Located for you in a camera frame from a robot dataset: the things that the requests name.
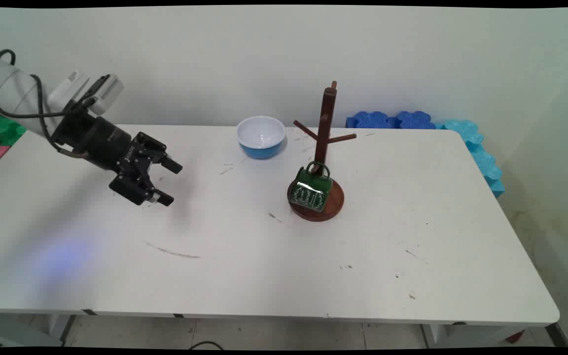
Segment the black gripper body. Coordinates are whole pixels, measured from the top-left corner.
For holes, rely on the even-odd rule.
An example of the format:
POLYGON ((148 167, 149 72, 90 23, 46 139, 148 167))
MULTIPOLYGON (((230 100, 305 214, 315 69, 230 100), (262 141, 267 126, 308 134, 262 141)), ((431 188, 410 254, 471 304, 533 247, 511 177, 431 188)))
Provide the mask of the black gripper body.
POLYGON ((132 144, 132 136, 101 116, 85 112, 66 115, 50 136, 56 144, 67 144, 72 153, 106 171, 119 174, 132 144))

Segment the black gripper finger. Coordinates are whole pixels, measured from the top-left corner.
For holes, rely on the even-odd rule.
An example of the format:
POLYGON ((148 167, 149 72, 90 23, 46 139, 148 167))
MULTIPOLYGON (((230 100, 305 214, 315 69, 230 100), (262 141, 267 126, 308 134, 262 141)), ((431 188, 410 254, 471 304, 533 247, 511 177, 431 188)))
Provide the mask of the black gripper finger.
POLYGON ((147 173, 120 171, 109 184, 109 188, 135 205, 144 202, 151 204, 171 205, 175 198, 155 188, 147 173))
POLYGON ((183 166, 171 158, 167 146, 150 135, 140 131, 133 139, 133 144, 133 161, 160 164, 176 175, 182 171, 183 166))

